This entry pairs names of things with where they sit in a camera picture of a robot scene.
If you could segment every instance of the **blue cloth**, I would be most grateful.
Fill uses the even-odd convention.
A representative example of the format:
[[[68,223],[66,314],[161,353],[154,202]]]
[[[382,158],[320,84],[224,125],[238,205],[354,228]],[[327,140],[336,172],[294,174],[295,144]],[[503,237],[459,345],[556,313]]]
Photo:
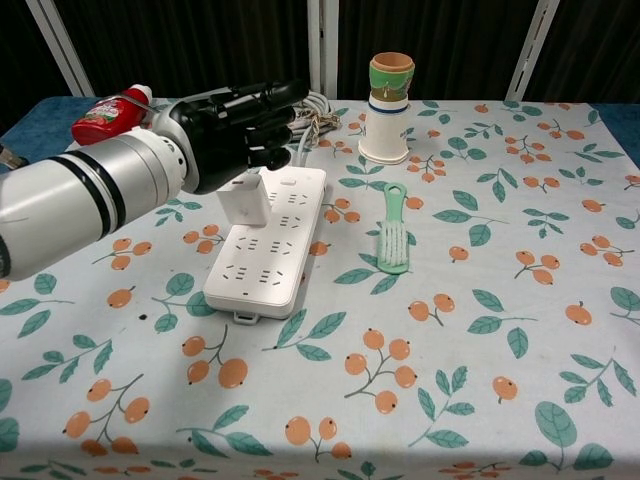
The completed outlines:
[[[46,98],[0,137],[0,142],[31,162],[56,155],[73,141],[73,122],[97,101],[98,98],[83,97]],[[593,107],[640,168],[640,105],[596,103]]]

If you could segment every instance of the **stacked cups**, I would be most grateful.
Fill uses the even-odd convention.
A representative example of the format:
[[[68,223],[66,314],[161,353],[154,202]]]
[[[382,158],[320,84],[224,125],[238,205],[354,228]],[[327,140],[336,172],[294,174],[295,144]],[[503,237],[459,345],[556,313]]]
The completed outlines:
[[[378,53],[369,63],[371,94],[358,150],[373,162],[400,163],[409,153],[407,92],[414,69],[411,57],[398,52]]]

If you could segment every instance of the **cup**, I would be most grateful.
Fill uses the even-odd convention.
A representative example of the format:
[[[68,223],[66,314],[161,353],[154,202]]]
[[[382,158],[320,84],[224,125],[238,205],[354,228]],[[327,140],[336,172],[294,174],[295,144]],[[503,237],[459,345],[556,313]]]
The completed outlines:
[[[398,102],[407,98],[415,64],[409,55],[383,52],[369,63],[371,95],[381,102]]]

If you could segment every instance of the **power strip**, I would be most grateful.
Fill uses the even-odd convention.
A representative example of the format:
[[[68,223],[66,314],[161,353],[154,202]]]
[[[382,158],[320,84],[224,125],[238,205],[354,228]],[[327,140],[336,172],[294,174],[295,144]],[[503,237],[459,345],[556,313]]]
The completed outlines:
[[[285,167],[260,174],[271,203],[264,227],[235,225],[218,254],[203,292],[209,305],[234,312],[237,323],[287,318],[324,197],[326,173]]]

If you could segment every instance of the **brush handle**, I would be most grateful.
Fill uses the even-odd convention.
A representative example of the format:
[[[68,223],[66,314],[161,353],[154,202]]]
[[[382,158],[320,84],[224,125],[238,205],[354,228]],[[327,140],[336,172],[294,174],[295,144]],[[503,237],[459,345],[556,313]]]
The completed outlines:
[[[387,183],[384,199],[387,204],[387,222],[402,222],[402,207],[407,196],[407,187],[401,183]]]

